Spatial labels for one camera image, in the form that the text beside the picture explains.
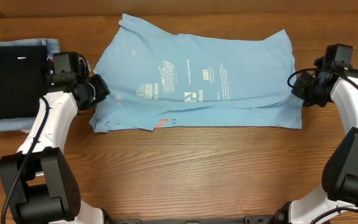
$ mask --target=black fabric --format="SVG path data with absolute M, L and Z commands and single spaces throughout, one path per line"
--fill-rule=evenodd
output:
M 36 116 L 48 75 L 46 46 L 0 47 L 0 119 Z

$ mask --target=cable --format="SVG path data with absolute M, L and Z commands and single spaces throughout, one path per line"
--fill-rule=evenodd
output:
M 41 96 L 41 99 L 45 103 L 45 115 L 44 115 L 44 118 L 43 118 L 43 120 L 41 122 L 40 128 L 37 131 L 37 134 L 35 134 L 35 137 L 33 138 L 33 141 L 31 143 L 30 149 L 27 152 L 27 154 L 25 155 L 25 157 L 23 159 L 23 162 L 22 162 L 19 170 L 17 171 L 17 175 L 16 175 L 16 178 L 15 178 L 13 184 L 12 184 L 11 190 L 9 191 L 9 193 L 8 193 L 6 199 L 5 199 L 5 203 L 4 203 L 4 206 L 2 208 L 2 214 L 1 214 L 1 224 L 5 224 L 6 212 L 7 212 L 8 206 L 9 206 L 9 202 L 11 201 L 13 191 L 15 190 L 16 185 L 17 185 L 17 183 L 19 181 L 19 178 L 22 175 L 22 173 L 24 171 L 24 168 L 25 168 L 25 166 L 27 165 L 27 163 L 28 163 L 28 161 L 30 159 L 30 155 L 31 155 L 32 151 L 34 150 L 35 145 L 38 143 L 38 139 L 40 138 L 41 132 L 42 132 L 42 130 L 43 130 L 44 126 L 45 126 L 45 123 L 47 122 L 47 119 L 48 119 L 48 115 L 49 115 L 48 101 L 43 96 Z
M 296 74 L 299 74 L 299 73 L 301 73 L 301 72 L 310 72 L 310 71 L 327 72 L 327 73 L 336 75 L 336 76 L 338 76 L 339 78 L 342 78 L 342 79 L 344 79 L 345 81 L 349 82 L 352 86 L 354 86 L 354 88 L 356 88 L 356 89 L 358 90 L 358 85 L 357 85 L 356 83 L 354 83 L 354 81 L 350 80 L 347 76 L 345 76 L 345 75 L 343 75 L 343 74 L 340 74 L 340 73 L 338 73 L 338 72 L 333 72 L 333 71 L 330 71 L 330 70 L 319 69 L 319 68 L 305 68 L 305 69 L 301 69 L 301 70 L 298 70 L 298 71 L 292 73 L 292 74 L 288 77 L 288 80 L 287 80 L 288 86 L 291 87 L 291 88 L 303 88 L 304 86 L 297 87 L 297 86 L 291 85 L 290 80 L 291 80 L 291 78 L 294 77 Z M 312 84 L 312 83 L 315 82 L 317 79 L 318 79 L 318 78 L 315 78 L 312 82 L 306 84 L 305 86 Z
M 328 212 L 324 212 L 323 214 L 317 216 L 317 218 L 315 218 L 314 220 L 312 220 L 310 222 L 310 224 L 316 224 L 318 221 L 322 220 L 323 218 L 327 217 L 328 215 L 334 214 L 336 212 L 338 212 L 339 214 L 341 214 L 341 211 L 350 211 L 350 212 L 354 212 L 354 213 L 358 213 L 357 209 L 354 208 L 347 208 L 347 207 L 338 207 L 338 208 L 334 208 Z

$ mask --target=wooden table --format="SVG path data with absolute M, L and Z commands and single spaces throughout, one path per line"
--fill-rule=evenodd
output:
M 0 19 L 0 41 L 48 37 L 92 64 L 118 30 L 120 16 Z M 296 68 L 313 66 L 327 45 L 354 46 L 358 12 L 144 16 L 162 29 L 222 39 L 262 40 L 285 29 Z M 334 105 L 303 109 L 301 130 L 283 128 L 168 128 L 95 134 L 90 116 L 77 116 L 65 157 L 83 199 L 113 218 L 216 218 L 269 214 L 321 182 L 326 161 L 344 137 Z M 0 133 L 0 157 L 24 141 Z M 0 182 L 0 215 L 4 202 Z M 358 223 L 347 213 L 333 223 Z

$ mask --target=black cable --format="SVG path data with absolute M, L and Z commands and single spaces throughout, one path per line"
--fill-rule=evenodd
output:
M 9 202 L 11 201 L 13 191 L 15 190 L 16 185 L 17 185 L 17 183 L 19 181 L 19 178 L 22 175 L 22 173 L 24 171 L 24 168 L 25 168 L 25 166 L 27 165 L 27 163 L 28 163 L 28 161 L 30 159 L 30 155 L 31 155 L 32 151 L 34 150 L 35 145 L 38 143 L 38 140 L 39 140 L 39 138 L 41 136 L 42 130 L 43 130 L 43 128 L 45 126 L 45 123 L 47 122 L 47 119 L 48 119 L 48 115 L 49 115 L 48 101 L 43 96 L 41 96 L 41 99 L 45 103 L 45 115 L 44 115 L 44 118 L 43 118 L 43 120 L 41 122 L 40 128 L 37 131 L 37 134 L 35 134 L 35 136 L 34 136 L 34 138 L 32 140 L 30 149 L 27 152 L 27 154 L 25 155 L 25 157 L 23 159 L 23 162 L 22 162 L 19 170 L 17 171 L 17 175 L 16 175 L 16 178 L 15 178 L 13 184 L 12 184 L 11 190 L 9 191 L 9 193 L 8 193 L 6 199 L 5 199 L 5 203 L 4 203 L 4 206 L 2 208 L 2 214 L 1 214 L 1 224 L 5 224 L 6 212 L 7 212 L 8 206 L 9 206 Z
M 327 217 L 328 215 L 334 214 L 336 212 L 338 212 L 339 214 L 341 214 L 341 211 L 350 211 L 350 212 L 354 212 L 354 213 L 358 213 L 357 209 L 354 208 L 347 208 L 347 207 L 338 207 L 338 208 L 334 208 L 328 212 L 324 212 L 323 214 L 317 216 L 317 218 L 315 218 L 314 220 L 311 221 L 310 224 L 316 224 L 318 221 L 322 220 L 323 218 Z
M 314 78 L 314 80 L 304 86 L 300 86 L 300 87 L 297 87 L 297 86 L 294 86 L 294 85 L 291 85 L 290 83 L 290 80 L 292 77 L 294 77 L 296 74 L 299 74 L 301 72 L 310 72 L 310 71 L 317 71 L 317 72 L 327 72 L 327 73 L 330 73 L 330 74 L 333 74 L 333 75 L 336 75 L 338 76 L 339 78 L 342 78 L 344 79 L 345 81 L 349 82 L 352 86 L 354 86 L 354 88 L 356 88 L 358 90 L 358 85 L 356 83 L 354 83 L 354 81 L 350 80 L 347 76 L 343 75 L 343 74 L 340 74 L 338 72 L 333 72 L 333 71 L 330 71 L 330 70 L 326 70 L 326 69 L 319 69 L 319 68 L 305 68 L 305 69 L 301 69 L 301 70 L 298 70 L 294 73 L 292 73 L 289 77 L 288 77 L 288 80 L 287 80 L 287 84 L 289 87 L 291 88 L 303 88 L 307 85 L 310 85 L 312 84 L 313 82 L 315 82 L 318 78 Z

